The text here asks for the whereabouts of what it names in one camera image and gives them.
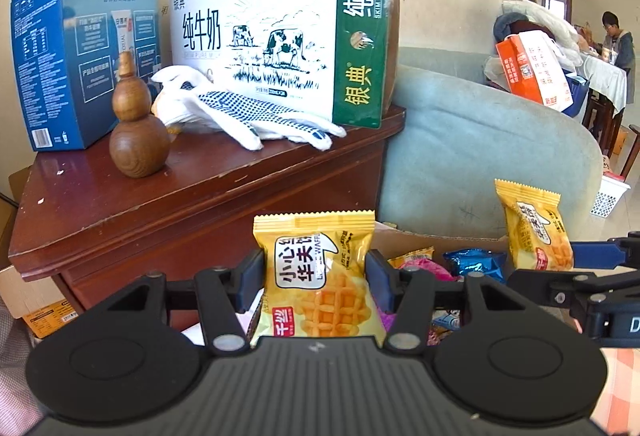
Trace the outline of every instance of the black circular disc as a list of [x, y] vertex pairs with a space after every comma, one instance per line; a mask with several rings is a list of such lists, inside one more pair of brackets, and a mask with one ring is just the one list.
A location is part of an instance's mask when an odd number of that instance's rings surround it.
[[472, 321], [440, 343], [433, 365], [443, 386], [509, 424], [588, 416], [607, 377], [599, 348], [560, 323], [514, 314]]
[[168, 326], [129, 317], [110, 313], [43, 340], [26, 366], [37, 399], [91, 424], [144, 418], [180, 397], [200, 371], [198, 350]]

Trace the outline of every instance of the glove with blue dots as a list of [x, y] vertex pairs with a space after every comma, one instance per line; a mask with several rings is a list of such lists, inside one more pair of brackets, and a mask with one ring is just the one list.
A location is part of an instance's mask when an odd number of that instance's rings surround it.
[[207, 124], [222, 129], [251, 151], [262, 148], [260, 139], [308, 142], [321, 151], [331, 147], [331, 133], [346, 136], [345, 130], [311, 113], [295, 111], [230, 91], [219, 91], [190, 66], [168, 66], [152, 79], [162, 83], [156, 101], [156, 115], [166, 125], [178, 122]]

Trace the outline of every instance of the ribbed gray surface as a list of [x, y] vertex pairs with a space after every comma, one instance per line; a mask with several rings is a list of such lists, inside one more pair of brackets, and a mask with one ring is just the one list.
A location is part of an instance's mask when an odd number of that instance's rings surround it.
[[87, 428], [47, 419], [33, 436], [601, 436], [587, 421], [537, 431], [472, 420], [422, 365], [371, 339], [263, 339], [214, 362], [180, 405], [129, 426]]

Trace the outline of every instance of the pink checkered fabric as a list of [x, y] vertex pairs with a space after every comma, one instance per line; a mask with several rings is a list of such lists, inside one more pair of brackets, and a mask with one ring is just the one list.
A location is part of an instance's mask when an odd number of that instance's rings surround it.
[[602, 353], [609, 373], [591, 418], [609, 434], [640, 434], [640, 350], [605, 348]]
[[31, 350], [27, 329], [0, 299], [0, 436], [21, 436], [42, 417], [24, 377]]

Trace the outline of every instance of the black hair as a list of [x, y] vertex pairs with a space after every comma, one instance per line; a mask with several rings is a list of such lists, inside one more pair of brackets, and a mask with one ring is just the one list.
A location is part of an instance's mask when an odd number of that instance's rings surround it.
[[602, 15], [602, 24], [607, 26], [607, 25], [616, 25], [616, 26], [620, 26], [620, 24], [618, 23], [618, 17], [613, 13], [613, 12], [605, 12]]

